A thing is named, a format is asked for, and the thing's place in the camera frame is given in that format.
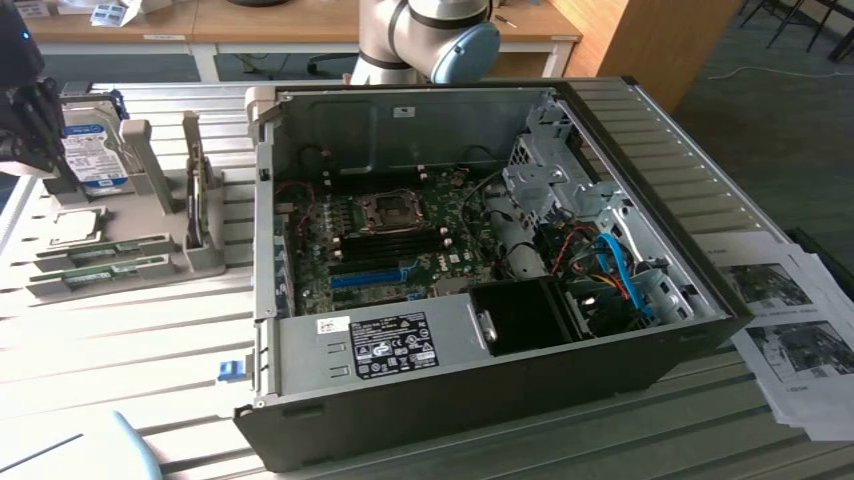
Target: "blue plastic object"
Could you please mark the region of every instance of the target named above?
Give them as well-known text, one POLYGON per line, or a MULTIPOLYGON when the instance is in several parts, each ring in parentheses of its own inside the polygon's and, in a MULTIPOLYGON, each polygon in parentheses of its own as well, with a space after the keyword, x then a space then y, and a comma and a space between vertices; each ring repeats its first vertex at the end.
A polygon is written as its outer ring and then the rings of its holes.
POLYGON ((387 270, 385 272, 362 273, 346 277, 333 277, 333 288, 365 287, 366 285, 382 285, 383 283, 402 283, 406 281, 407 270, 387 270))
MULTIPOLYGON (((644 314, 645 317, 653 316, 653 309, 644 301, 644 294, 638 291, 636 284, 632 281, 632 275, 629 274, 629 268, 626 267, 626 259, 624 257, 624 250, 620 246, 620 242, 614 238, 614 236, 609 233, 600 234, 600 240, 604 240, 608 246, 612 248, 612 252, 614 252, 614 260, 617 261, 617 271, 620 272, 620 278, 626 285, 626 291, 629 292, 629 297, 632 298, 632 303, 634 304, 638 311, 644 314)), ((602 266, 602 271, 608 272, 610 270, 609 267, 609 258, 601 253, 597 258, 600 259, 600 265, 602 266)))
POLYGON ((469 83, 487 74, 502 44, 502 35, 491 23, 479 23, 463 33, 437 62, 430 81, 437 84, 469 83))
POLYGON ((219 363, 218 382, 233 382, 246 378, 246 365, 242 360, 231 360, 219 363))

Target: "cpu socket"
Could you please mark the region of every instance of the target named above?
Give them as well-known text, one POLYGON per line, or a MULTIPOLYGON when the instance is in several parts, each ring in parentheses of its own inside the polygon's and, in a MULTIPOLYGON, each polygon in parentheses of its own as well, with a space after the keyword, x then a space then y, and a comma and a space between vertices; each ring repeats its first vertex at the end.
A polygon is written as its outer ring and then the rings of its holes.
POLYGON ((365 229, 375 233, 407 232, 425 225, 421 199, 413 190, 395 190, 362 197, 365 229))

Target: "white desk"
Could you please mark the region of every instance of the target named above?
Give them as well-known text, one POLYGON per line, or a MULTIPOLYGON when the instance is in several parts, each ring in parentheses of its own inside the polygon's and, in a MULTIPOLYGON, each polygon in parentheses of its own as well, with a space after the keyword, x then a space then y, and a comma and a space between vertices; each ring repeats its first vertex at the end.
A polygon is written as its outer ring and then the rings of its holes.
MULTIPOLYGON (((186 156, 182 112, 201 112, 206 152, 230 179, 230 269, 214 279, 40 307, 0 322, 0 444, 22 431, 56 428, 87 411, 113 408, 145 436, 170 480, 777 480, 850 472, 854 446, 810 443, 801 430, 774 422, 753 375, 728 350, 680 365, 645 392, 323 464, 299 476, 265 472, 231 420, 218 417, 249 383, 214 385, 219 360, 241 355, 254 340, 255 174, 243 112, 250 85, 95 87, 119 88, 133 116, 155 125, 154 148, 167 170, 182 168, 186 156)), ((764 228, 780 234, 641 90, 618 79, 573 85, 689 231, 764 228)), ((11 242, 30 235, 28 209, 42 193, 39 185, 22 185, 8 210, 18 216, 3 214, 11 242)), ((0 293, 0 302, 11 301, 8 295, 0 293)))

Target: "hard drive label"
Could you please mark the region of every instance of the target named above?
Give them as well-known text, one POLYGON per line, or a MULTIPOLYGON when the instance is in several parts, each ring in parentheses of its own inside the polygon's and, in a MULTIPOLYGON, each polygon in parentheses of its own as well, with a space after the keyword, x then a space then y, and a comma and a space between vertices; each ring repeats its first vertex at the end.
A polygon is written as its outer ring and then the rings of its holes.
POLYGON ((66 127, 66 163, 90 195, 122 192, 119 185, 129 181, 119 154, 107 146, 110 136, 102 125, 66 127))

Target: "blue pcie slot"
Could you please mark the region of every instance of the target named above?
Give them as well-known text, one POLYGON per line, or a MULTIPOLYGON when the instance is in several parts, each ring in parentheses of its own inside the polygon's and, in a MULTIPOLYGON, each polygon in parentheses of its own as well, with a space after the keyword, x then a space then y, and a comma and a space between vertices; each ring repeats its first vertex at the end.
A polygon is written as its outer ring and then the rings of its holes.
POLYGON ((347 275, 343 277, 333 277, 330 286, 333 288, 365 287, 369 285, 381 285, 383 283, 403 283, 406 281, 406 270, 387 270, 385 272, 362 273, 359 275, 347 275))

